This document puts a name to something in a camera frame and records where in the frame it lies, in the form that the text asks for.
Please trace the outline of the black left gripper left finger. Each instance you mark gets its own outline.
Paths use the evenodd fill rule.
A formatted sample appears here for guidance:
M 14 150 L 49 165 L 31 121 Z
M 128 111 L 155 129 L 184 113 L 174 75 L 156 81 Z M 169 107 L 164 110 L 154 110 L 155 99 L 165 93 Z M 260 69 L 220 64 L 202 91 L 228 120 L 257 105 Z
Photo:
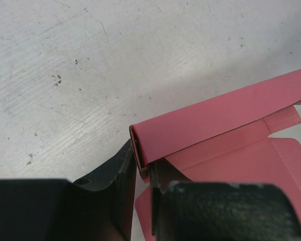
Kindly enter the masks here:
M 136 164 L 127 141 L 66 179 L 0 179 L 0 240 L 130 240 Z

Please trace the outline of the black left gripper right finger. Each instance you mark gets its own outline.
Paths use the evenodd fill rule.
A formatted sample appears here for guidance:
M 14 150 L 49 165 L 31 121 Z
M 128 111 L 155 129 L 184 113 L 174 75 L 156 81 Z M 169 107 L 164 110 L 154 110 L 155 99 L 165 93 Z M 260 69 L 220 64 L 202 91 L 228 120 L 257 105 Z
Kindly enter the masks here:
M 165 159 L 149 178 L 156 240 L 301 240 L 295 210 L 274 185 L 194 182 Z

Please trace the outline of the pink paper box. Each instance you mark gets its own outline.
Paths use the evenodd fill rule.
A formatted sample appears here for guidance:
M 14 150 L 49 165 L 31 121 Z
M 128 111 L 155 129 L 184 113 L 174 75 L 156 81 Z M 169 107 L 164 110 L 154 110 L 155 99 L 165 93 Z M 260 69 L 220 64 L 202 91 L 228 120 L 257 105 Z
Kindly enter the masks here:
M 301 124 L 301 69 L 131 125 L 140 175 L 167 159 L 193 181 L 280 187 L 301 221 L 301 144 L 272 134 Z

